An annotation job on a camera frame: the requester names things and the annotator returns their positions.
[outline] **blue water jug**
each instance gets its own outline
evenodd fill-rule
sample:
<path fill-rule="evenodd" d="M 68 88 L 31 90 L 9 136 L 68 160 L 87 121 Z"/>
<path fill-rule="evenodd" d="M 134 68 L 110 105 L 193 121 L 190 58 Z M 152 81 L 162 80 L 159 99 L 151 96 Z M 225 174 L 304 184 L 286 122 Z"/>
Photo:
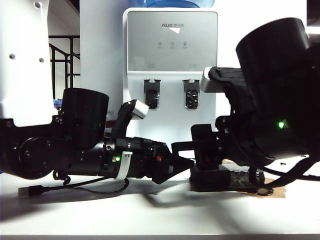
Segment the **blue water jug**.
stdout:
<path fill-rule="evenodd" d="M 211 8 L 215 0 L 129 0 L 134 8 Z"/>

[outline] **screw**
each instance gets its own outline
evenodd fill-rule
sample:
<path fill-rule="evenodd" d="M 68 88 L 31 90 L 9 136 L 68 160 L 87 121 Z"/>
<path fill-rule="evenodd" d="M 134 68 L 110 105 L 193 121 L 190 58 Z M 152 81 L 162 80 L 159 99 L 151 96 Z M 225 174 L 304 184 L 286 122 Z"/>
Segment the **screw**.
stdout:
<path fill-rule="evenodd" d="M 35 3 L 34 3 L 34 6 L 35 6 L 37 9 L 39 9 L 39 8 L 41 7 L 41 4 L 40 4 L 40 2 L 35 2 Z"/>
<path fill-rule="evenodd" d="M 13 124 L 12 124 L 11 121 L 7 121 L 7 122 L 5 123 L 5 125 L 6 125 L 8 128 L 11 128 Z"/>
<path fill-rule="evenodd" d="M 13 149 L 13 150 L 17 150 L 17 148 L 18 148 L 18 143 L 13 142 L 13 143 L 12 143 L 12 149 Z"/>
<path fill-rule="evenodd" d="M 30 158 L 31 157 L 31 152 L 29 150 L 26 150 L 24 152 L 24 155 L 26 155 L 28 158 Z"/>

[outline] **dispenser control panel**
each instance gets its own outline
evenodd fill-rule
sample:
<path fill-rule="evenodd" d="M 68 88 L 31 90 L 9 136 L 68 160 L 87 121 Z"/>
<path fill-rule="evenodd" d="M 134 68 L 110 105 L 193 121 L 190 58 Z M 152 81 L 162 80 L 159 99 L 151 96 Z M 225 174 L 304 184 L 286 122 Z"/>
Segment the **dispenser control panel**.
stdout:
<path fill-rule="evenodd" d="M 130 11 L 127 70 L 198 72 L 217 65 L 213 11 Z"/>

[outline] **white tabletop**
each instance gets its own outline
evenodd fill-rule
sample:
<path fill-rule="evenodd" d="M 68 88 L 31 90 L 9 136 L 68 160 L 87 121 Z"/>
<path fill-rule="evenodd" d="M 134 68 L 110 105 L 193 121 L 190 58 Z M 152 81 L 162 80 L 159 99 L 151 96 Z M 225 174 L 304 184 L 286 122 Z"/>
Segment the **white tabletop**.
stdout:
<path fill-rule="evenodd" d="M 309 235 L 308 239 L 320 237 L 320 182 L 295 181 L 285 187 L 285 198 L 257 198 L 235 191 L 191 191 L 189 174 L 185 171 L 161 185 L 149 179 L 132 178 L 128 188 L 116 196 L 66 189 L 18 198 L 17 188 L 61 183 L 51 175 L 25 180 L 3 173 L 0 175 L 1 235 L 3 239 L 18 239 L 17 236 L 248 239 L 246 235 L 260 235 L 260 239 L 268 235 L 294 239 L 292 235 L 297 235 L 299 239 L 305 234 Z M 73 176 L 71 183 L 92 178 Z M 87 188 L 110 191 L 111 187 L 115 190 L 122 184 L 122 181 L 107 180 Z"/>

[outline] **green indicator light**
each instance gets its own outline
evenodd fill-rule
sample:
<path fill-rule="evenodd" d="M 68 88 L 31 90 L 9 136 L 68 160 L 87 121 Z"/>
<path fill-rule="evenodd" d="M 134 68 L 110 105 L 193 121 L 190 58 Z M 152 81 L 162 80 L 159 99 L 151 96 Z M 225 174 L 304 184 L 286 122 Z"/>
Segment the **green indicator light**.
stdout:
<path fill-rule="evenodd" d="M 283 128 L 285 127 L 285 123 L 284 123 L 283 121 L 279 121 L 279 122 L 278 122 L 278 127 L 279 127 L 280 129 L 283 129 Z"/>

